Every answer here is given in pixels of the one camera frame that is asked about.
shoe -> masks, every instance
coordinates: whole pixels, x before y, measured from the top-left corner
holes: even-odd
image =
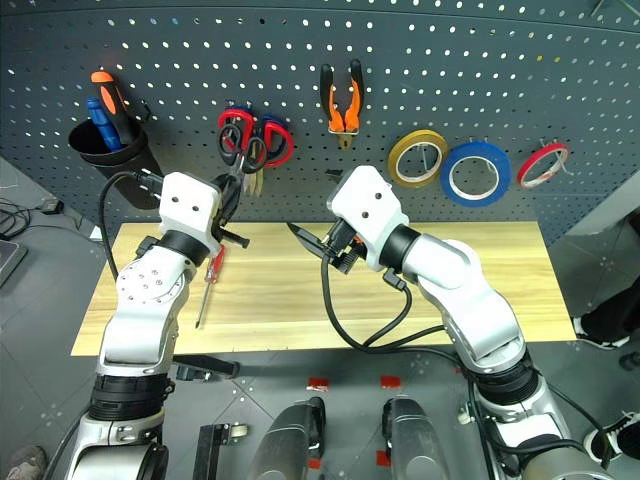
[[[47,468],[47,456],[37,446],[25,447],[11,457],[7,480],[40,480]]]
[[[640,459],[640,446],[636,435],[640,434],[640,413],[624,413],[615,423],[604,429],[609,444],[611,445],[611,460],[618,458],[622,453],[633,458]],[[584,448],[591,459],[600,463],[604,444],[602,436],[597,430],[593,430],[584,438]]]
[[[618,447],[628,457],[640,460],[640,414],[635,414],[635,422],[630,421],[618,434]]]
[[[616,340],[615,342],[605,342],[598,338],[590,336],[587,332],[582,328],[582,317],[573,317],[571,319],[571,323],[573,324],[573,331],[576,333],[576,337],[578,340],[582,340],[594,347],[597,347],[601,350],[615,350],[616,348],[620,348],[622,345],[627,343],[631,337],[623,337],[620,340]]]

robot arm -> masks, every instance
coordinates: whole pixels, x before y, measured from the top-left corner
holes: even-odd
[[[517,448],[570,438],[544,378],[532,365],[513,310],[487,283],[473,249],[410,228],[390,185],[372,166],[345,174],[327,207],[339,220],[323,242],[309,238],[308,232],[296,233],[303,245],[318,256],[329,256],[330,264],[344,273],[361,256],[372,270],[387,267],[419,287],[440,310],[497,441]],[[348,247],[352,252],[344,253]],[[574,458],[571,447],[560,450],[571,450],[566,458]],[[519,459],[509,464],[513,458],[503,457],[508,456],[499,458],[507,474],[522,473]],[[582,457],[594,472],[604,474]],[[554,471],[569,468],[554,460]]]
[[[167,375],[177,316],[196,268],[219,254],[223,237],[239,238],[221,228],[233,213],[224,211],[223,195],[183,173],[164,178],[163,236],[117,278],[118,305],[104,332],[68,480],[164,478],[163,403],[174,388]]]

wooden board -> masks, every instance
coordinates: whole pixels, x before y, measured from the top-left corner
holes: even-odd
[[[328,224],[302,224],[322,237]],[[527,341],[575,340],[558,282],[535,222],[416,223],[413,228],[473,247],[489,283],[511,303]],[[320,260],[309,254],[283,223],[239,223],[229,229],[251,239],[231,245],[219,282],[209,294],[202,325],[194,328],[204,293],[204,265],[191,283],[179,316],[176,353],[221,353],[346,347],[331,327],[322,302]],[[119,268],[130,262],[155,224],[123,224],[113,252]],[[359,261],[348,276],[331,272],[334,308],[343,326],[363,341],[397,315],[404,295],[382,273]],[[385,341],[440,324],[440,313],[412,286],[413,308]],[[102,332],[116,307],[107,266],[89,304],[72,355],[97,355]],[[491,319],[478,319],[490,328]],[[443,333],[416,344],[449,343]]]

tool holder cup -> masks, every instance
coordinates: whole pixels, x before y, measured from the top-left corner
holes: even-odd
[[[143,168],[162,175],[160,166],[149,149],[149,139],[142,126],[132,118],[131,129],[135,140],[121,150],[111,152],[104,143],[100,132],[91,120],[77,125],[69,134],[69,145],[80,154],[82,159],[106,178],[123,171],[140,171]],[[159,202],[140,188],[131,178],[123,178],[115,184],[118,191],[135,208],[153,210]]]

perforated metal panel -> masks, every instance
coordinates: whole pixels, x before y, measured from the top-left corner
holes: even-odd
[[[295,156],[266,172],[262,197],[245,197],[239,220],[330,220],[324,170],[369,163],[388,177],[389,149],[416,128],[451,146],[486,138],[514,173],[540,138],[556,138],[572,149],[573,175],[532,191],[514,183],[479,209],[455,204],[438,182],[396,186],[415,221],[538,219],[551,243],[637,170],[640,22],[618,2],[595,18],[595,2],[569,0],[189,3],[5,2],[2,155],[95,220],[104,179],[66,137],[87,116],[89,74],[104,68],[134,113],[143,114],[141,101],[151,108],[145,129],[166,172],[224,171],[215,120],[227,99],[286,118]],[[318,70],[334,66],[344,108],[353,57],[364,67],[366,105],[361,134],[343,152],[326,131]],[[482,181],[472,166],[460,174],[471,189]],[[109,213],[154,218],[115,196]]]

